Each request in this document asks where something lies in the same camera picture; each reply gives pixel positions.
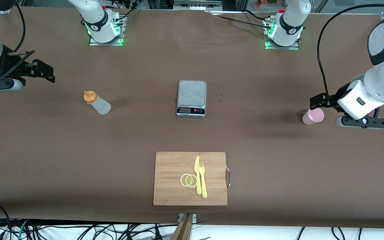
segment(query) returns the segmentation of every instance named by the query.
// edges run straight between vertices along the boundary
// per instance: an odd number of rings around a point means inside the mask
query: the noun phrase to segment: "wooden cutting board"
[[[196,156],[205,166],[207,198],[196,193],[196,187],[183,187],[180,177],[196,175]],[[154,205],[168,206],[225,206],[226,153],[224,152],[157,152],[155,159]]]

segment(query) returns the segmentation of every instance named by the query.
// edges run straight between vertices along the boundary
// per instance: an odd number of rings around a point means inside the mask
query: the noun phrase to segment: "brown table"
[[[257,27],[200,11],[140,11],[123,47],[91,47],[76,9],[22,9],[20,51],[36,50],[31,60],[57,79],[0,94],[0,204],[11,217],[176,222],[193,212],[207,224],[384,227],[384,130],[340,128],[333,109],[322,123],[300,122],[323,91],[316,42],[330,15],[310,15],[300,50],[279,51],[265,50]],[[328,27],[332,93],[371,67],[366,41],[378,22],[344,15]],[[20,36],[14,9],[0,39],[14,47]],[[176,117],[182,79],[207,82],[204,119]],[[110,114],[87,105],[84,90],[110,101]],[[157,151],[226,152],[228,206],[153,206]]]

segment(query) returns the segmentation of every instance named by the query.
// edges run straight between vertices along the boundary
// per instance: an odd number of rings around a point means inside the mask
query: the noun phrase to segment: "orange bottle cap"
[[[92,103],[97,100],[97,94],[94,91],[84,91],[84,100],[87,103]]]

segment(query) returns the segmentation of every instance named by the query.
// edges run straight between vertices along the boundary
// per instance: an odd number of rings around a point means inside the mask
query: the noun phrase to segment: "cutting board handle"
[[[229,183],[226,184],[226,190],[229,190],[229,186],[230,186],[230,171],[229,171],[229,168],[227,167],[227,165],[226,165],[226,171],[227,171],[227,174],[229,176]]]

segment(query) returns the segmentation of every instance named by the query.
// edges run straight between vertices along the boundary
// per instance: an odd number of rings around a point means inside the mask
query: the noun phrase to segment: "teal cable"
[[[20,227],[19,238],[18,238],[18,240],[22,239],[23,228],[25,228],[25,225],[26,225],[26,223],[27,223],[28,221],[29,221],[29,219],[26,219],[26,220],[23,222],[22,226]]]

